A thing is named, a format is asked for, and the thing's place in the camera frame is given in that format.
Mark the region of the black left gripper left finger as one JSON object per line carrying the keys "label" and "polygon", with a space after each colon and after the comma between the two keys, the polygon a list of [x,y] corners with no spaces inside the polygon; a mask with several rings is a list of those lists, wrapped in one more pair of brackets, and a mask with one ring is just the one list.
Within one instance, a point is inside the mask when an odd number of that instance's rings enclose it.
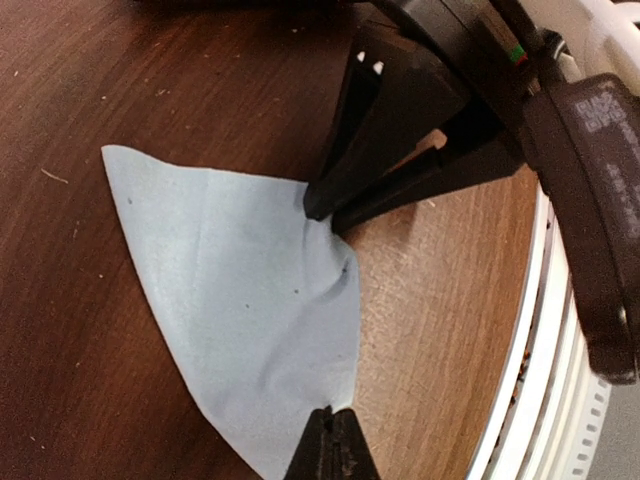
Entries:
{"label": "black left gripper left finger", "polygon": [[289,463],[284,480],[331,479],[333,467],[333,411],[313,410]]}

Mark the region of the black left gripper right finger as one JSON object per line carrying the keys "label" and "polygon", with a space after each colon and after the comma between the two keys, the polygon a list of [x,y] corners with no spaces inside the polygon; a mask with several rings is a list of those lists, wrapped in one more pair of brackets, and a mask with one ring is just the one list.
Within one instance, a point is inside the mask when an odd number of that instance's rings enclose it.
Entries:
{"label": "black left gripper right finger", "polygon": [[381,479],[354,410],[333,415],[330,453],[330,479]]}

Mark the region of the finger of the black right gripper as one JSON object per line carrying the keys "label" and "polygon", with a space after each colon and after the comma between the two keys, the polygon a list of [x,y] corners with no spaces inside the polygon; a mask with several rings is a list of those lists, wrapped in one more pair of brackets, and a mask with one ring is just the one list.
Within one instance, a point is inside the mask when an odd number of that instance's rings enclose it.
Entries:
{"label": "finger of the black right gripper", "polygon": [[383,178],[415,149],[415,43],[358,37],[347,61],[308,218],[366,220],[386,202]]}
{"label": "finger of the black right gripper", "polygon": [[506,149],[479,149],[461,156],[429,149],[339,208],[332,230],[344,233],[402,206],[509,177],[523,163],[521,153]]}

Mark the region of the light blue cloth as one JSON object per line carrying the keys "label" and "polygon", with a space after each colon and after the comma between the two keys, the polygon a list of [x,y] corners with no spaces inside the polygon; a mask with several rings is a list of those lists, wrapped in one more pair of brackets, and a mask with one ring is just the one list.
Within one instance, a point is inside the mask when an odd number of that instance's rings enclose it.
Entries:
{"label": "light blue cloth", "polygon": [[204,417],[280,479],[311,412],[348,407],[359,266],[301,181],[182,167],[130,147],[102,157],[146,299]]}

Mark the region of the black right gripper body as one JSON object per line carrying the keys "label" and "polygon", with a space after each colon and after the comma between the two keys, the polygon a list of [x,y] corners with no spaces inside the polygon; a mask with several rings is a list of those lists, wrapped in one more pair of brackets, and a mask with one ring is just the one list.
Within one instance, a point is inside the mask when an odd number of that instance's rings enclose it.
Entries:
{"label": "black right gripper body", "polygon": [[519,147],[522,70],[468,1],[377,1],[349,58],[349,147],[411,150],[435,129],[449,150]]}

